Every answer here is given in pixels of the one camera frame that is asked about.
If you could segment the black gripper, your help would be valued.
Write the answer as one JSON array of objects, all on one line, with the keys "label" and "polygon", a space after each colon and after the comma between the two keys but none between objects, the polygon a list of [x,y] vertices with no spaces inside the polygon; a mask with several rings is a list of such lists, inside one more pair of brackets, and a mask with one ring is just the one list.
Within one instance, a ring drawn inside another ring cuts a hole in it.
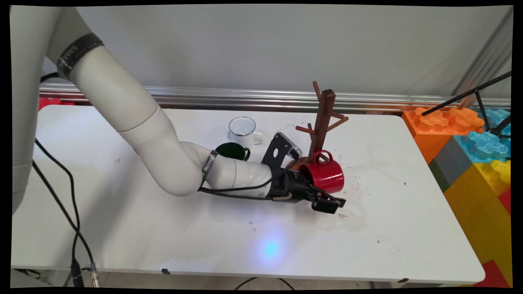
[{"label": "black gripper", "polygon": [[308,171],[287,170],[272,182],[272,200],[287,203],[308,201],[316,212],[335,214],[344,207],[346,199],[329,195],[313,185]]}]

